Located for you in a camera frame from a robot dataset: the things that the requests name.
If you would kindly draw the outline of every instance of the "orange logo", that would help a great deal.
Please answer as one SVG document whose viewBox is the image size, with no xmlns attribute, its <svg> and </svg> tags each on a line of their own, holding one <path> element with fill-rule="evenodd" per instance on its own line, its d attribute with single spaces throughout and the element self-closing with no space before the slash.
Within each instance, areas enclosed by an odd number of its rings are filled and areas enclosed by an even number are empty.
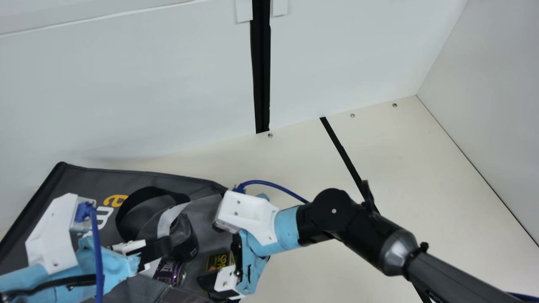
<svg viewBox="0 0 539 303">
<path fill-rule="evenodd" d="M 112 195 L 103 201 L 103 205 L 108 206 L 110 204 L 112 207 L 120 207 L 127 197 L 126 195 Z"/>
</svg>

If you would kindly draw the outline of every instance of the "blue cable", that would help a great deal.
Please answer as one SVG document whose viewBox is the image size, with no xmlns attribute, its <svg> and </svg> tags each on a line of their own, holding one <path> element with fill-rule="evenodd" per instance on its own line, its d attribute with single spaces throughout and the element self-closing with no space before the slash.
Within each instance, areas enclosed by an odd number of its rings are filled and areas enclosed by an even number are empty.
<svg viewBox="0 0 539 303">
<path fill-rule="evenodd" d="M 89 204 L 88 212 L 92 221 L 92 235 L 94 238 L 95 254 L 95 303 L 103 303 L 103 258 L 101 256 L 101 241 L 99 240 L 97 210 Z"/>
<path fill-rule="evenodd" d="M 247 185 L 251 185 L 251 184 L 262 184 L 262 185 L 266 185 L 266 186 L 269 186 L 269 187 L 277 188 L 279 190 L 282 190 L 282 191 L 286 192 L 287 194 L 291 195 L 292 197 L 300 200 L 301 202 L 303 202 L 305 204 L 310 203 L 305 198 L 302 198 L 300 195 L 294 193 L 293 191 L 291 191 L 289 189 L 286 189 L 286 188 L 284 188 L 284 187 L 282 187 L 280 185 L 277 185 L 275 183 L 268 182 L 268 181 L 263 181 L 263 180 L 250 180 L 250 181 L 243 182 L 240 185 L 238 185 L 238 187 L 234 188 L 232 191 L 240 192 L 240 193 L 244 194 L 245 193 L 245 187 Z"/>
</svg>

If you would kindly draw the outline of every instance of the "black cable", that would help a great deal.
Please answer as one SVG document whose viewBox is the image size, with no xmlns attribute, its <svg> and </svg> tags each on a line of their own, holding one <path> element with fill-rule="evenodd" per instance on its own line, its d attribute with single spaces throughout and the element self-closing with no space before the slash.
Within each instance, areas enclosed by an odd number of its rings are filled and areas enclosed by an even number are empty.
<svg viewBox="0 0 539 303">
<path fill-rule="evenodd" d="M 419 288 L 417 288 L 415 285 L 413 286 L 413 288 L 416 289 L 417 294 L 419 295 L 423 303 L 432 303 L 431 298 L 429 298 L 429 296 L 426 293 L 419 290 Z"/>
<path fill-rule="evenodd" d="M 86 274 L 83 276 L 75 276 L 75 277 L 68 277 L 68 278 L 47 281 L 47 282 L 39 284 L 38 286 L 36 286 L 35 288 L 31 290 L 14 290 L 14 291 L 4 292 L 2 293 L 2 297 L 3 298 L 8 297 L 9 300 L 12 300 L 13 298 L 19 297 L 21 295 L 30 296 L 51 287 L 66 286 L 68 288 L 71 288 L 71 287 L 92 286 L 92 285 L 95 285 L 95 274 Z"/>
</svg>

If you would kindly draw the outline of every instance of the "black floor strip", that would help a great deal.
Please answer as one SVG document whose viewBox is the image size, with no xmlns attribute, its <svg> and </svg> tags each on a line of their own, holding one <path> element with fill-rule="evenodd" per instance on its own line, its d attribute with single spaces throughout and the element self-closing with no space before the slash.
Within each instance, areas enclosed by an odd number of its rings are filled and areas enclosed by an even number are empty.
<svg viewBox="0 0 539 303">
<path fill-rule="evenodd" d="M 361 177 L 357 173 L 357 170 L 354 167 L 354 164 L 352 163 L 352 160 L 350 160 L 350 157 L 346 153 L 346 150 L 344 149 L 344 147 L 342 146 L 342 144 L 338 140 L 337 135 L 335 134 L 335 132 L 331 128 L 331 125 L 329 124 L 328 119 L 326 119 L 326 117 L 322 117 L 322 118 L 320 118 L 320 121 L 322 121 L 322 124 L 324 125 L 324 128 L 326 129 L 326 132 L 328 132 L 329 137 L 333 141 L 333 145 L 335 145 L 335 148 L 337 149 L 339 155 L 341 155 L 342 161 L 344 161 L 344 164 L 346 165 L 346 168 L 348 168 L 348 172 L 350 172 L 350 175 L 352 176 L 352 179 L 356 183 L 357 188 L 360 190 L 363 197 L 365 197 L 367 193 L 362 192 L 362 186 L 361 186 L 362 180 L 361 180 Z"/>
<path fill-rule="evenodd" d="M 270 0 L 253 0 L 251 62 L 253 65 L 254 119 L 257 133 L 270 128 Z"/>
</svg>

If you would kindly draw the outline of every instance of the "white bracket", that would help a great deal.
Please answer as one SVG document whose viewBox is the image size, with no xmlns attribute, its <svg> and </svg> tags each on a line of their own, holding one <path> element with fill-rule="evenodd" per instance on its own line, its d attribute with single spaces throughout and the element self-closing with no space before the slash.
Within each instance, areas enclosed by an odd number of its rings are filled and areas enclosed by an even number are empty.
<svg viewBox="0 0 539 303">
<path fill-rule="evenodd" d="M 252 0 L 236 0 L 236 22 L 242 23 L 253 19 Z"/>
<path fill-rule="evenodd" d="M 288 14 L 288 0 L 272 0 L 272 16 L 284 16 Z"/>
<path fill-rule="evenodd" d="M 279 208 L 264 198 L 229 190 L 219 205 L 215 225 L 231 233 L 244 229 L 261 245 L 273 244 L 277 242 L 275 216 L 278 212 Z"/>
<path fill-rule="evenodd" d="M 229 300 L 243 299 L 246 297 L 245 295 L 241 294 L 236 290 L 236 285 L 238 284 L 238 276 L 236 276 L 235 271 L 235 265 L 221 268 L 217 273 L 217 278 L 215 279 L 215 286 L 213 287 L 216 292 L 235 291 L 239 294 L 236 297 L 229 298 Z"/>
<path fill-rule="evenodd" d="M 41 264 L 48 274 L 54 274 L 79 264 L 71 244 L 70 226 L 77 206 L 87 201 L 95 203 L 75 194 L 52 200 L 24 243 L 28 266 Z"/>
</svg>

